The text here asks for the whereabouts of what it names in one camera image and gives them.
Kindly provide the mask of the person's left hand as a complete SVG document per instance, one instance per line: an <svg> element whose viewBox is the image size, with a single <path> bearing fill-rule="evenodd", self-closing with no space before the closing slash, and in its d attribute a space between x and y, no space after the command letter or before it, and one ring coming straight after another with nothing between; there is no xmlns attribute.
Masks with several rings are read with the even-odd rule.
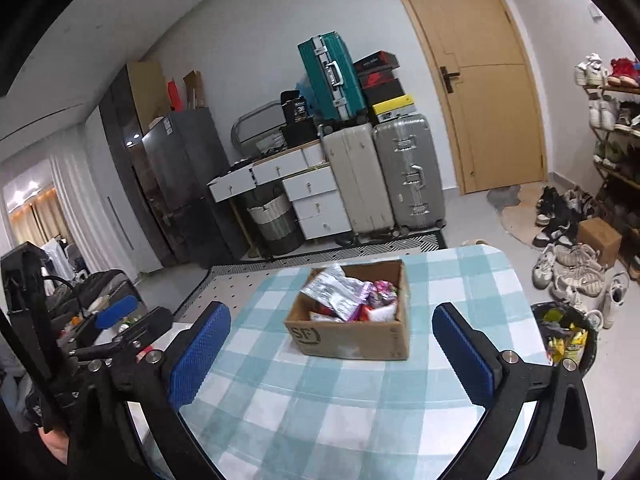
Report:
<svg viewBox="0 0 640 480"><path fill-rule="evenodd" d="M46 431L43 428L38 429L38 434L51 454L63 465L68 463L68 446L70 445L70 438L66 432L62 429L51 429Z"/></svg>

